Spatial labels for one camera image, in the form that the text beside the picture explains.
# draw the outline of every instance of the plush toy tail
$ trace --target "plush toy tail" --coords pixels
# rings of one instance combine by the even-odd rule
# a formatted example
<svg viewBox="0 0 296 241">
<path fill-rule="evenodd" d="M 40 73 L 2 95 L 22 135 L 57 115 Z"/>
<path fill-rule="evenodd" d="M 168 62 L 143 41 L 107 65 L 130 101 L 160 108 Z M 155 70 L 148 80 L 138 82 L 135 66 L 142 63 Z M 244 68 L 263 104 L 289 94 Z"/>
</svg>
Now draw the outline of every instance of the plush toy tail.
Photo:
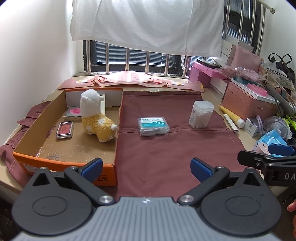
<svg viewBox="0 0 296 241">
<path fill-rule="evenodd" d="M 117 130 L 117 125 L 112 124 L 111 125 L 111 130 L 116 131 Z"/>
</svg>

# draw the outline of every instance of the black bag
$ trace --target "black bag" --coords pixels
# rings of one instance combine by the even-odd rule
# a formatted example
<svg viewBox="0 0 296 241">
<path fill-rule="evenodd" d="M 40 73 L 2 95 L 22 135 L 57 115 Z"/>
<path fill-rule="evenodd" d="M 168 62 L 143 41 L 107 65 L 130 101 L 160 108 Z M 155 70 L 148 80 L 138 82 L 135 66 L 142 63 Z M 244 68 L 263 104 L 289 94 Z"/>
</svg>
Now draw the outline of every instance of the black bag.
<svg viewBox="0 0 296 241">
<path fill-rule="evenodd" d="M 276 59 L 275 59 L 274 56 L 272 56 L 272 58 L 270 59 L 270 56 L 273 55 L 273 54 L 275 54 L 276 56 L 278 56 L 278 57 L 281 59 L 281 61 L 276 62 Z M 284 57 L 287 56 L 287 55 L 290 57 L 290 61 L 288 61 L 288 62 L 285 63 L 283 59 L 284 59 Z M 289 64 L 289 63 L 292 62 L 292 57 L 291 57 L 291 55 L 286 54 L 286 55 L 284 55 L 283 57 L 280 57 L 280 56 L 277 55 L 276 53 L 272 53 L 272 54 L 270 54 L 270 55 L 268 56 L 268 60 L 269 60 L 271 63 L 276 62 L 276 68 L 277 68 L 277 69 L 280 69 L 281 71 L 283 71 L 283 72 L 287 75 L 287 77 L 292 81 L 292 83 L 295 84 L 295 73 L 294 73 L 293 69 L 291 69 L 291 68 L 289 68 L 289 67 L 287 66 L 287 64 Z"/>
</svg>

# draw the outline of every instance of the white towel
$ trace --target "white towel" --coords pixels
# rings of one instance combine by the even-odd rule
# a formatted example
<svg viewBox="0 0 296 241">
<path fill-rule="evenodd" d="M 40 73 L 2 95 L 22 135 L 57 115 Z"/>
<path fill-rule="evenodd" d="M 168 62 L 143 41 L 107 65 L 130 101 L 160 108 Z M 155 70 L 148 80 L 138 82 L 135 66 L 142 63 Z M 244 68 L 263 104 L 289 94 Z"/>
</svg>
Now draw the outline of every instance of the white towel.
<svg viewBox="0 0 296 241">
<path fill-rule="evenodd" d="M 220 57 L 224 0 L 73 0 L 72 40 Z"/>
</svg>

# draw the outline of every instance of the pink leather box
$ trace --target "pink leather box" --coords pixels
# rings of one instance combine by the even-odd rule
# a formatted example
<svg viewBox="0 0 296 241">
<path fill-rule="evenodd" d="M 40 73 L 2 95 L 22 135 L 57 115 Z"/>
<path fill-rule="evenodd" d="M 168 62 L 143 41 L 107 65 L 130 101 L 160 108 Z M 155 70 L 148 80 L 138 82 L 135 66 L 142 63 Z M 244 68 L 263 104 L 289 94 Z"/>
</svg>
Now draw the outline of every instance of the pink leather box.
<svg viewBox="0 0 296 241">
<path fill-rule="evenodd" d="M 257 115 L 264 121 L 267 117 L 274 116 L 278 109 L 275 104 L 255 99 L 232 82 L 228 84 L 222 104 L 244 121 Z"/>
<path fill-rule="evenodd" d="M 189 80 L 191 82 L 200 81 L 204 85 L 204 87 L 206 87 L 207 84 L 211 81 L 211 78 L 227 80 L 227 77 L 222 75 L 220 70 L 211 69 L 198 62 L 193 62 L 193 66 L 191 67 L 189 75 Z"/>
</svg>

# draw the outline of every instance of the alpaca plush toy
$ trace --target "alpaca plush toy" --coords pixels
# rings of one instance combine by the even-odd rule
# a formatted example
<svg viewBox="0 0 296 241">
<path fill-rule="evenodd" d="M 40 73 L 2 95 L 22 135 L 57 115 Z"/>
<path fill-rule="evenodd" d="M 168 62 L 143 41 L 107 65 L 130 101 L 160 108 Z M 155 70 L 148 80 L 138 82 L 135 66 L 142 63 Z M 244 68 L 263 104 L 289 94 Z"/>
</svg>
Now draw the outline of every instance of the alpaca plush toy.
<svg viewBox="0 0 296 241">
<path fill-rule="evenodd" d="M 100 142 L 106 142 L 114 138 L 117 125 L 101 113 L 101 101 L 104 97 L 94 89 L 89 89 L 81 94 L 80 112 L 84 131 L 96 134 Z"/>
</svg>

